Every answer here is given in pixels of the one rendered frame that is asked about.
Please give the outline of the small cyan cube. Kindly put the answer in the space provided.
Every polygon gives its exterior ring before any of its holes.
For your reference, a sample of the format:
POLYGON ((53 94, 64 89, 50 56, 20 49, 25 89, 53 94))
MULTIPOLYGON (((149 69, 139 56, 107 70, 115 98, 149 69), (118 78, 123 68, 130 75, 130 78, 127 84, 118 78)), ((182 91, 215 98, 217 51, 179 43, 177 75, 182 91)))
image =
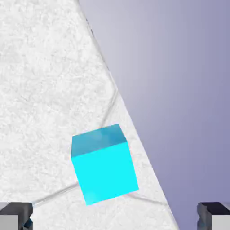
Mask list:
POLYGON ((139 190, 128 141, 118 124, 73 136, 71 161, 87 205, 139 190))

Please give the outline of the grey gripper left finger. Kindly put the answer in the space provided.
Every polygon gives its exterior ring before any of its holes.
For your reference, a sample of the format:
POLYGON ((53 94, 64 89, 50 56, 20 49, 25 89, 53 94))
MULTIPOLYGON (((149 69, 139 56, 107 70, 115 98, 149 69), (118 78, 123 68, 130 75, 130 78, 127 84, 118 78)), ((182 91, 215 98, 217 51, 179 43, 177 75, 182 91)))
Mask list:
POLYGON ((0 230, 33 230, 32 203, 0 202, 0 230))

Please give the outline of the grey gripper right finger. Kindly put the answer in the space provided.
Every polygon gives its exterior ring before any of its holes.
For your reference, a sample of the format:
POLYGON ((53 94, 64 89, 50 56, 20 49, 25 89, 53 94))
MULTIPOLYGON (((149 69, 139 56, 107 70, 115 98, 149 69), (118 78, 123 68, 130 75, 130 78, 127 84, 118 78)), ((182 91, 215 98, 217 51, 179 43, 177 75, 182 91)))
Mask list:
POLYGON ((230 203, 200 202, 197 230, 230 230, 230 203))

